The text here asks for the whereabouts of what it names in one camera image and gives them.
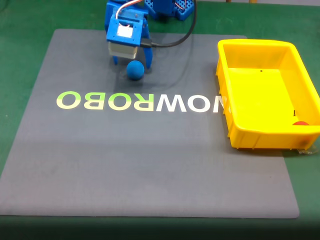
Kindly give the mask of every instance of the gray mat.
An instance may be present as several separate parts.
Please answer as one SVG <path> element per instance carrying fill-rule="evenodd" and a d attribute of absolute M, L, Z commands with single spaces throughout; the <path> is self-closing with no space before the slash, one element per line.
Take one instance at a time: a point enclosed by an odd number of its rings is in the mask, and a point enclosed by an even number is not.
<path fill-rule="evenodd" d="M 217 42 L 227 38 L 241 36 L 193 35 L 157 49 L 151 70 L 134 82 L 127 60 L 114 66 L 103 31 L 55 31 L 0 179 L 0 214 L 298 217 L 284 158 L 233 149 L 227 138 L 215 79 Z M 80 95 L 77 107 L 57 105 L 66 91 Z M 90 105 L 103 109 L 85 108 L 92 92 L 105 93 Z M 114 93 L 132 102 L 108 102 Z M 153 111 L 142 111 L 152 104 L 136 103 L 135 94 L 154 94 Z M 161 95 L 183 102 L 160 110 Z"/>

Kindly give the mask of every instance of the yellow container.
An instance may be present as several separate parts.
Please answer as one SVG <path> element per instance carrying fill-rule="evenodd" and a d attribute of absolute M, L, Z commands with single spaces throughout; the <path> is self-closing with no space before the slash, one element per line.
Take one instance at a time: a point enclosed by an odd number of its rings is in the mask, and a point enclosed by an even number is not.
<path fill-rule="evenodd" d="M 218 76 L 234 148 L 308 149 L 320 134 L 320 98 L 288 42 L 218 43 Z M 294 125 L 303 121 L 309 125 Z"/>

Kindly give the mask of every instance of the green floor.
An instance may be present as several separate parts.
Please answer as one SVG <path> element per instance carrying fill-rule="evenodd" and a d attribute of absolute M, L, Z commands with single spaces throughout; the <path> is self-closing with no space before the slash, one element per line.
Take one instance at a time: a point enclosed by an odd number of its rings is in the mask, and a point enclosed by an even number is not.
<path fill-rule="evenodd" d="M 55 29 L 104 29 L 105 0 L 12 0 L 0 13 L 0 172 L 2 171 L 48 44 Z M 191 24 L 174 19 L 149 20 L 151 32 L 185 33 Z M 195 34 L 245 35 L 296 45 L 311 79 L 320 90 L 320 7 L 199 2 Z M 285 162 L 300 209 L 292 220 L 200 218 L 0 217 L 1 239 L 99 239 L 128 236 L 184 239 L 247 230 L 315 227 L 320 220 L 320 155 L 286 152 Z"/>

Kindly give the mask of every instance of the yellow letter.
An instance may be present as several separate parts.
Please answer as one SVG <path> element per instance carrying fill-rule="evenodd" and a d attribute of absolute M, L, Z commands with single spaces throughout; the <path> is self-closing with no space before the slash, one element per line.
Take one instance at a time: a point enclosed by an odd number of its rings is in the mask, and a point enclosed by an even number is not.
<path fill-rule="evenodd" d="M 74 103 L 71 104 L 71 105 L 64 105 L 63 103 L 63 99 L 66 95 L 73 95 L 75 96 L 75 100 L 74 100 Z M 79 105 L 81 101 L 81 96 L 79 93 L 75 92 L 75 91 L 65 91 L 63 93 L 61 93 L 58 98 L 56 99 L 56 104 L 58 105 L 59 108 L 62 108 L 62 109 L 73 109 L 75 108 L 76 106 Z"/>
<path fill-rule="evenodd" d="M 91 96 L 99 96 L 99 99 L 92 99 Z M 104 109 L 105 105 L 105 97 L 106 94 L 104 92 L 89 92 L 85 95 L 85 99 L 87 100 L 84 103 L 84 107 L 86 109 L 92 109 L 92 110 L 102 110 Z M 92 103 L 97 103 L 98 106 L 91 106 Z"/>
<path fill-rule="evenodd" d="M 124 97 L 125 98 L 125 104 L 123 106 L 116 106 L 115 103 L 114 103 L 116 97 Z M 109 97 L 108 103 L 109 103 L 110 108 L 112 108 L 113 110 L 122 111 L 122 110 L 126 110 L 127 108 L 130 107 L 131 98 L 126 93 L 115 93 L 115 94 L 112 94 Z"/>
<path fill-rule="evenodd" d="M 134 103 L 134 108 L 139 110 L 139 111 L 149 111 L 152 112 L 154 110 L 154 95 L 149 94 L 149 100 L 145 100 L 141 94 L 135 93 L 134 94 L 139 101 L 136 101 Z M 148 107 L 141 107 L 140 104 L 148 104 Z"/>

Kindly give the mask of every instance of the white letter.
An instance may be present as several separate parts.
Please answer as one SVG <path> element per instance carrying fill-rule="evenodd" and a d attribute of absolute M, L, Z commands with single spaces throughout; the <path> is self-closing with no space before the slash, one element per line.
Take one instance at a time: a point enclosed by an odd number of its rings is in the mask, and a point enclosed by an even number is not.
<path fill-rule="evenodd" d="M 195 99 L 202 99 L 204 101 L 204 107 L 202 109 L 195 108 L 195 106 L 194 106 L 194 100 Z M 206 112 L 206 111 L 208 111 L 210 109 L 210 101 L 205 96 L 194 95 L 194 96 L 189 97 L 188 106 L 194 112 L 204 113 L 204 112 Z"/>
<path fill-rule="evenodd" d="M 219 110 L 219 102 L 221 103 L 221 106 L 224 107 L 224 102 L 222 101 L 222 97 L 221 96 L 215 96 L 215 100 L 214 100 L 214 106 L 213 106 L 213 112 L 217 113 Z"/>
<path fill-rule="evenodd" d="M 166 104 L 169 112 L 174 112 L 176 109 L 177 102 L 179 102 L 181 112 L 186 112 L 185 104 L 181 98 L 181 95 L 174 95 L 172 105 L 169 102 L 168 96 L 166 94 L 161 94 L 158 106 L 156 107 L 157 112 L 161 112 L 163 104 Z"/>

